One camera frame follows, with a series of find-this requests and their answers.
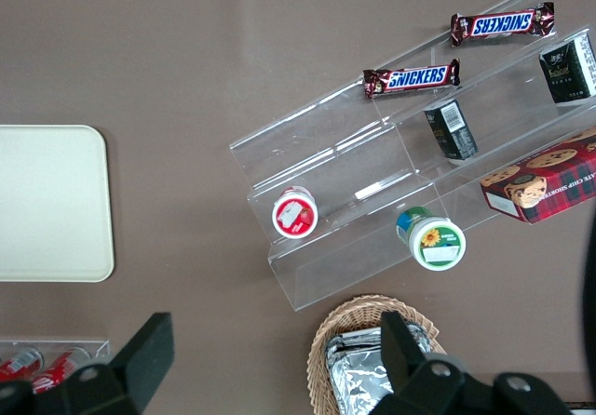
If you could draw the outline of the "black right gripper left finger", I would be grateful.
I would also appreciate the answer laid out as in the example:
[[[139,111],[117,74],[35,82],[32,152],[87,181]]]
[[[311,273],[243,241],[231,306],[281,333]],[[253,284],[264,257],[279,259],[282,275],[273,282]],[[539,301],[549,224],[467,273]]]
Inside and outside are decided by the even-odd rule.
[[[173,363],[170,313],[155,313],[107,363],[76,370],[36,394],[29,382],[1,385],[3,414],[142,414]]]

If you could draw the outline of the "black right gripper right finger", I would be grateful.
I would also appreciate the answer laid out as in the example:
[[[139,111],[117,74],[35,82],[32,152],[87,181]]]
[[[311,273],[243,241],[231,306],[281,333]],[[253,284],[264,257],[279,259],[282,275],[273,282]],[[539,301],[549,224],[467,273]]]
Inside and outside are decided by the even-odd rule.
[[[373,414],[569,414],[551,387],[525,373],[502,373],[491,385],[448,360],[428,358],[397,312],[381,316],[381,356],[393,393]]]

